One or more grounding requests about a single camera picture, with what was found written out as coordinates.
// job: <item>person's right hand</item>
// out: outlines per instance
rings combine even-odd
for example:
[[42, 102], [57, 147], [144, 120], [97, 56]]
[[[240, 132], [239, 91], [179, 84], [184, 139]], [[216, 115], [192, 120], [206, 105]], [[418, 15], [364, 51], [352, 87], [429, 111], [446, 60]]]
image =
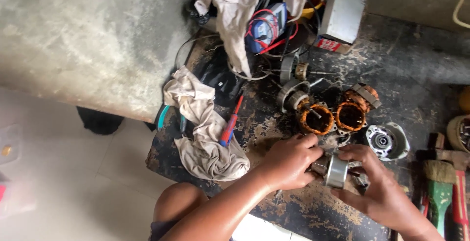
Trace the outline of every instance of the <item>person's right hand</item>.
[[334, 196], [402, 235], [418, 236], [430, 226], [433, 227], [408, 199], [402, 187], [393, 178], [393, 173], [380, 162], [370, 147], [347, 145], [339, 149], [344, 151], [339, 155], [340, 159], [362, 162], [370, 186], [364, 196], [348, 190], [332, 189]]

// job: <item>dirty work surface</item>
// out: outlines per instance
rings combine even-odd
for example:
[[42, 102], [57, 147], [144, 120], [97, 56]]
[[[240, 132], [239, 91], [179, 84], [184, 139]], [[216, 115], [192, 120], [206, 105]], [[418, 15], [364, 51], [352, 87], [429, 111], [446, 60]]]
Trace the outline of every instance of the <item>dirty work surface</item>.
[[[188, 66], [195, 68], [204, 64], [210, 54], [205, 53], [205, 49], [210, 49], [213, 43], [196, 45]], [[414, 152], [427, 147], [429, 132], [444, 132], [446, 123], [460, 113], [457, 108], [460, 86], [457, 84], [468, 83], [470, 75], [470, 67], [466, 67], [470, 52], [462, 48], [468, 46], [465, 43], [449, 32], [368, 15], [348, 55], [317, 48], [310, 52], [308, 61], [315, 70], [338, 73], [336, 77], [326, 76], [324, 82], [312, 88], [315, 96], [328, 106], [336, 102], [341, 90], [356, 82], [367, 83], [377, 90], [383, 105], [367, 114], [367, 123], [393, 121], [405, 130], [413, 154], [385, 165], [414, 200], [418, 193], [415, 189], [423, 185], [422, 169], [415, 161]], [[271, 81], [247, 82], [244, 90], [245, 99], [234, 134], [253, 167], [274, 142], [297, 133], [298, 127], [294, 114], [282, 114], [276, 107], [279, 89]], [[216, 109], [228, 118], [229, 109], [219, 106]], [[194, 178], [185, 171], [173, 143], [173, 138], [180, 136], [177, 130], [176, 116], [173, 111], [169, 112], [164, 129], [155, 136], [147, 167], [175, 181], [198, 185], [211, 196], [229, 186], [230, 183]], [[355, 134], [351, 142], [361, 143], [362, 135], [362, 132]], [[326, 150], [334, 149], [337, 146], [335, 133], [323, 136], [320, 144]], [[344, 205], [318, 184], [284, 191], [277, 198], [272, 193], [250, 213], [315, 241], [389, 239], [387, 228]]]

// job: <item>cloth rag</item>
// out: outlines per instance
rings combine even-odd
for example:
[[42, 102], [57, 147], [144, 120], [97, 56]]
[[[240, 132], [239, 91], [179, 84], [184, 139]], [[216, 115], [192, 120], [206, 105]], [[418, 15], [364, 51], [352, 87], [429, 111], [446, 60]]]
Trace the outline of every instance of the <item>cloth rag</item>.
[[[217, 7], [216, 31], [224, 42], [225, 51], [235, 73], [244, 72], [251, 77], [246, 57], [245, 39], [247, 24], [259, 0], [196, 0], [194, 6], [199, 14], [205, 15], [211, 2]], [[285, 0], [287, 10], [297, 20], [302, 14], [306, 0]]]
[[208, 180], [230, 181], [245, 175], [250, 161], [235, 137], [228, 147], [219, 144], [226, 121], [214, 111], [215, 89], [204, 85], [185, 66], [177, 70], [163, 89], [164, 103], [197, 125], [194, 141], [175, 139], [179, 157], [193, 176]]

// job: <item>hand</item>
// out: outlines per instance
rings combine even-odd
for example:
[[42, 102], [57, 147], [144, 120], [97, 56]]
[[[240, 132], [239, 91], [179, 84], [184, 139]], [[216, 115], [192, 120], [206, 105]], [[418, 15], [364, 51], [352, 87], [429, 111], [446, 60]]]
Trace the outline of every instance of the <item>hand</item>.
[[364, 196], [348, 190], [332, 189], [334, 196], [402, 235], [418, 236], [430, 227], [429, 221], [408, 199], [402, 187], [393, 178], [393, 173], [380, 162], [370, 147], [347, 145], [339, 149], [344, 151], [339, 155], [340, 159], [362, 162], [370, 186]]
[[264, 178], [271, 191], [305, 187], [315, 179], [323, 179], [314, 172], [306, 172], [323, 154], [317, 144], [318, 138], [314, 134], [298, 134], [278, 141], [252, 172]]

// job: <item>tiled floor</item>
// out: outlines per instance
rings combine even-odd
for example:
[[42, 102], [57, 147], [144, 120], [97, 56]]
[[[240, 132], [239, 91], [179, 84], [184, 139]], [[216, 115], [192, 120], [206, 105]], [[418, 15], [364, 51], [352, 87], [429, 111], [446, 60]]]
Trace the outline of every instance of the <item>tiled floor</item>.
[[[0, 219], [0, 240], [137, 240], [150, 233], [153, 207], [173, 181], [149, 171], [154, 133], [125, 119], [111, 136], [83, 128], [73, 106], [0, 89], [0, 128], [21, 126], [22, 154], [0, 165], [31, 191], [30, 211]], [[248, 215], [235, 241], [306, 240]]]

